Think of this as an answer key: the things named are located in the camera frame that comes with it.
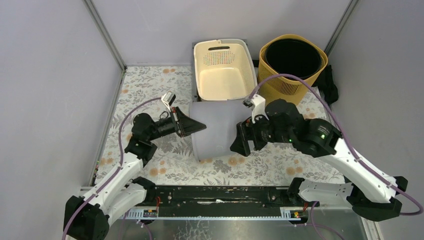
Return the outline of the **large grey plastic bin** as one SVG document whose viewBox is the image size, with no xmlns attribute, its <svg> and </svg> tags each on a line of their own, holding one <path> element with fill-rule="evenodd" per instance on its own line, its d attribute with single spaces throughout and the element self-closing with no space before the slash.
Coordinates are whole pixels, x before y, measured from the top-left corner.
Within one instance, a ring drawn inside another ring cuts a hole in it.
<svg viewBox="0 0 424 240">
<path fill-rule="evenodd" d="M 230 150 L 237 134 L 236 125 L 252 114 L 242 100 L 199 101 L 189 106 L 189 117 L 206 125 L 191 134 L 197 161 L 232 155 Z"/>
</svg>

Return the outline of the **black ribbed plastic bin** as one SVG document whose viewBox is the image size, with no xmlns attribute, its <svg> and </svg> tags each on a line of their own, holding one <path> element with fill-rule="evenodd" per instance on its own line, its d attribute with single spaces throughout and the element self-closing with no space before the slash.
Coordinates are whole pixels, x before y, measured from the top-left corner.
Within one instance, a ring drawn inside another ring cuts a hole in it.
<svg viewBox="0 0 424 240">
<path fill-rule="evenodd" d="M 315 47 L 294 38 L 271 43 L 265 50 L 264 59 L 277 73 L 294 75 L 302 80 L 317 73 L 323 62 Z"/>
</svg>

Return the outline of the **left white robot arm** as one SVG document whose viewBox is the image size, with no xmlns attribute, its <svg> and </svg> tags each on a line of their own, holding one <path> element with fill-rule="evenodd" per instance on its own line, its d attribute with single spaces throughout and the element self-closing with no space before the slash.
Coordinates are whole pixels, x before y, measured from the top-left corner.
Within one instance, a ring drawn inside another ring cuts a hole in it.
<svg viewBox="0 0 424 240">
<path fill-rule="evenodd" d="M 126 148 L 119 149 L 119 163 L 84 195 L 72 196 L 66 202 L 63 239 L 103 240 L 110 226 L 133 206 L 154 202 L 153 182 L 136 178 L 125 186 L 153 158 L 158 148 L 153 141 L 171 134 L 183 138 L 207 128 L 179 107 L 171 107 L 168 113 L 167 118 L 158 121 L 147 113 L 133 118 L 132 136 Z"/>
</svg>

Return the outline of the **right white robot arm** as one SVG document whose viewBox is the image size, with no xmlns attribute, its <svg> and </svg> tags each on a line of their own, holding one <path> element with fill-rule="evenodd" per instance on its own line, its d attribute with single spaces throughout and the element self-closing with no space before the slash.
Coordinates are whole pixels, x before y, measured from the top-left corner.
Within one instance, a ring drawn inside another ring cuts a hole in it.
<svg viewBox="0 0 424 240">
<path fill-rule="evenodd" d="M 286 192 L 291 205 L 324 203 L 351 207 L 357 215 L 374 222 L 401 214 L 402 203 L 396 195 L 407 188 L 407 180 L 379 173 L 372 164 L 365 167 L 367 160 L 354 156 L 342 133 L 330 122 L 306 119 L 293 103 L 283 99 L 267 104 L 255 95 L 243 104 L 251 109 L 251 116 L 236 125 L 232 152 L 247 157 L 268 143 L 287 143 L 302 154 L 331 165 L 347 178 L 347 183 L 336 184 L 296 177 Z"/>
</svg>

